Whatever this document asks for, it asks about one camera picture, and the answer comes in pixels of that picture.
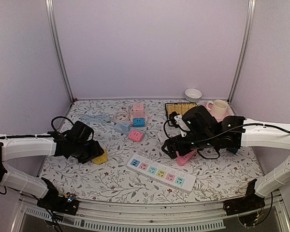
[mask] white wall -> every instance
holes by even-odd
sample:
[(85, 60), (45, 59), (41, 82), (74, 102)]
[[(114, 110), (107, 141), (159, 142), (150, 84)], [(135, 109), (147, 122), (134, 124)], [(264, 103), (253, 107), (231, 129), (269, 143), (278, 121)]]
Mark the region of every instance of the white wall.
[[(290, 0), (257, 1), (233, 107), (246, 117), (290, 123)], [(266, 173), (290, 154), (269, 148), (256, 151)], [(290, 216), (290, 183), (281, 193)]]
[[(0, 133), (50, 130), (68, 110), (44, 0), (0, 0)], [(41, 159), (13, 162), (33, 174)], [(0, 232), (11, 230), (19, 194), (0, 195)]]
[(79, 99), (226, 99), (247, 0), (57, 0), (58, 35)]

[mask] mug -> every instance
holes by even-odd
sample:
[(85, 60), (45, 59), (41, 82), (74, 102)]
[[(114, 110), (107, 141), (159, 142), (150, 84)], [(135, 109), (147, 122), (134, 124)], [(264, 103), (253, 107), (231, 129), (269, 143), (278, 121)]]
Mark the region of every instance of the mug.
[(225, 117), (228, 108), (228, 104), (223, 100), (208, 101), (205, 106), (212, 116), (218, 119)]

